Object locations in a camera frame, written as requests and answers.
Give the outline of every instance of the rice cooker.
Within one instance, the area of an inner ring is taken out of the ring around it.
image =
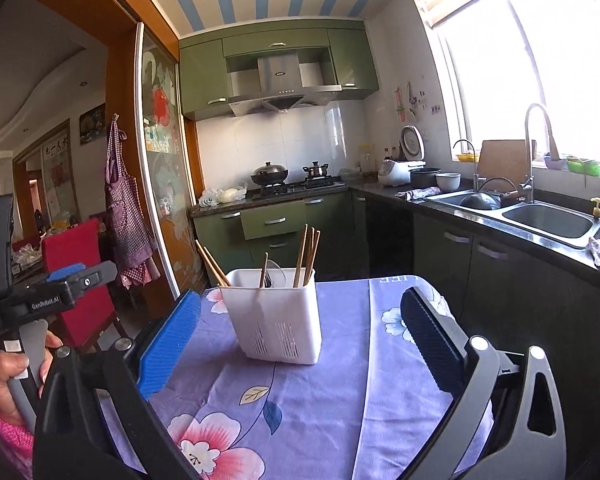
[[[378,170],[378,182],[383,186],[403,186],[411,182],[411,170],[422,168],[424,144],[420,132],[413,124],[407,124],[400,131],[400,145],[407,159],[403,162],[383,160]]]

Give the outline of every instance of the finger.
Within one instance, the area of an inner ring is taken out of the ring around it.
[[[45,360],[42,361],[42,365],[40,366],[40,378],[42,379],[43,384],[46,382],[46,376],[49,374],[52,360],[53,356],[51,355],[51,352],[45,349]]]
[[[25,354],[0,352],[0,382],[5,383],[12,377],[21,374],[29,366],[29,358]]]
[[[62,340],[56,334],[47,330],[45,346],[48,348],[60,348],[62,346]]]

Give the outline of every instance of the white utensil holder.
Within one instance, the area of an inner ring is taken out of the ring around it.
[[[240,348],[253,359],[303,365],[318,362],[322,346],[315,273],[309,283],[293,288],[295,269],[282,269],[286,287],[259,288],[261,269],[235,269],[221,286]]]

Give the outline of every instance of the sticker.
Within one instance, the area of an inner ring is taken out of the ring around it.
[[[4,342],[4,350],[6,352],[22,352],[22,346],[20,346],[20,341],[5,341]]]

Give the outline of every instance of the gas stove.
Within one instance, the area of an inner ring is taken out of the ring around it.
[[[294,182],[291,184],[272,184],[271,186],[262,186],[260,191],[253,195],[254,200],[262,200],[272,196],[297,194],[307,189],[322,187],[342,187],[345,183],[335,176],[317,176],[306,178],[304,182]]]

